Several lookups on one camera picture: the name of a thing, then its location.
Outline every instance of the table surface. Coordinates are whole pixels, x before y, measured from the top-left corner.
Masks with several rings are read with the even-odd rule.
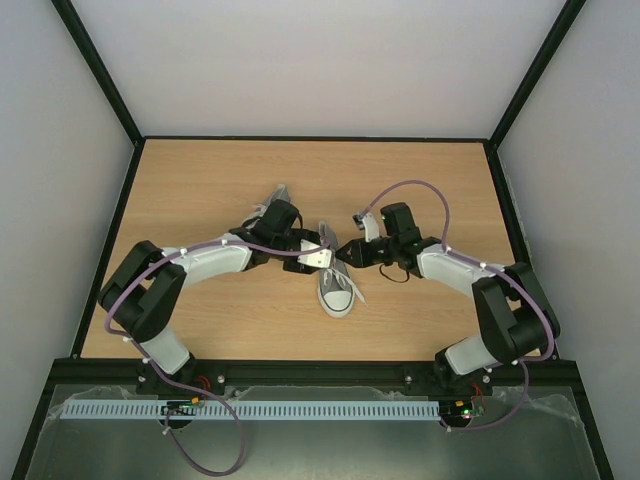
[[[513,256],[483,146],[479,143],[148,140],[105,279],[134,244],[179,247],[239,226],[285,183],[306,228],[325,220],[341,245],[361,237],[351,216],[401,180],[433,183],[452,214],[449,244],[486,261]],[[376,207],[406,202],[422,235],[441,237],[439,199],[421,186],[391,192]],[[350,269],[366,298],[341,319],[320,306],[318,275],[284,272],[271,260],[185,289],[171,326],[196,358],[261,360],[432,360],[478,331],[473,301],[435,282],[406,284],[377,268]],[[404,278],[390,267],[387,273]],[[103,330],[97,307],[83,357],[131,358],[135,350]]]

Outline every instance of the wooden tabletop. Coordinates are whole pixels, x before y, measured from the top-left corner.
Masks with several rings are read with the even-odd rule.
[[[351,216],[407,179],[444,192],[450,245],[513,262],[479,143],[148,140],[105,278],[138,241],[186,246],[239,226],[278,183],[289,187],[305,228],[325,220],[344,244],[362,236]],[[393,191],[374,209],[378,219],[379,208],[399,201],[411,207],[423,236],[441,236],[443,208],[431,191]],[[444,285],[414,277],[395,284],[377,268],[350,272],[367,304],[356,301],[345,318],[321,308],[317,274],[284,272],[271,260],[185,289],[171,326],[197,358],[246,360],[431,360],[478,331],[473,301]],[[387,272],[404,278],[395,266]],[[96,308],[82,356],[136,357],[104,332],[104,318]]]

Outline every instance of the black frame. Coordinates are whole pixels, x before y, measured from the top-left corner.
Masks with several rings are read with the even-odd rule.
[[[83,385],[127,385],[134,384],[140,372],[141,362],[120,359],[83,359],[82,347],[95,310],[100,287],[104,281],[107,264],[118,229],[124,215],[138,164],[147,139],[211,139],[211,140],[269,140],[269,141],[345,141],[345,142],[464,142],[481,143],[487,156],[487,162],[509,242],[516,261],[530,263],[529,251],[513,204],[511,192],[498,156],[498,148],[518,114],[544,73],[547,65],[569,31],[586,0],[567,0],[551,30],[540,47],[525,77],[516,90],[509,106],[505,110],[491,138],[413,138],[413,137],[298,137],[298,136],[143,136],[131,116],[124,100],[113,82],[104,62],[93,44],[82,20],[78,16],[71,0],[51,0],[60,18],[67,27],[76,46],[82,53],[88,67],[111,104],[116,116],[134,146],[116,210],[91,290],[85,305],[79,328],[69,358],[54,361],[40,401],[36,408],[31,426],[27,433],[13,478],[24,478],[29,468],[40,429],[44,423],[51,402],[53,390],[59,384]],[[435,382],[430,382],[433,362],[285,362],[285,361],[225,361],[199,360],[198,368],[209,372],[211,378],[223,373],[226,383],[246,387],[255,384],[353,386],[366,385],[382,390],[396,390],[408,395],[429,395],[434,399],[448,398],[438,391]],[[613,478],[600,436],[597,431],[589,401],[575,362],[559,360],[557,355],[542,363],[529,364],[531,385],[568,386],[576,399],[580,417],[585,424],[601,478]],[[423,379],[407,383],[407,375],[414,379]],[[494,371],[491,375],[492,386],[515,385],[521,382],[521,370],[511,366]]]

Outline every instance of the gray sneaker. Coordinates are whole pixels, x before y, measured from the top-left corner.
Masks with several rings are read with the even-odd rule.
[[[258,219],[262,215],[264,215],[264,212],[269,206],[269,204],[277,199],[284,200],[285,202],[291,203],[291,196],[289,195],[287,186],[282,183],[278,185],[273,192],[271,192],[271,195],[269,195],[264,200],[264,202],[258,203],[256,205],[252,205],[252,207],[255,208],[256,211],[242,221],[242,226],[246,228],[252,228],[256,224]]]
[[[323,242],[329,243],[335,252],[338,249],[338,237],[326,222],[320,222],[318,233]],[[333,259],[330,268],[318,272],[318,299],[322,308],[335,318],[347,315],[353,308],[356,295],[363,303],[364,297],[349,277],[347,266],[342,260]]]

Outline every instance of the black cable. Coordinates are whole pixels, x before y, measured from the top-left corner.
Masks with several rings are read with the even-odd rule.
[[[387,280],[391,280],[393,283],[407,283],[409,281],[409,277],[411,276],[409,272],[405,272],[407,274],[407,278],[405,278],[404,280],[394,280],[393,278],[391,278],[389,275],[387,275],[382,271],[382,267],[384,267],[384,263],[380,264],[380,268],[378,270],[380,272],[380,275],[382,275]]]

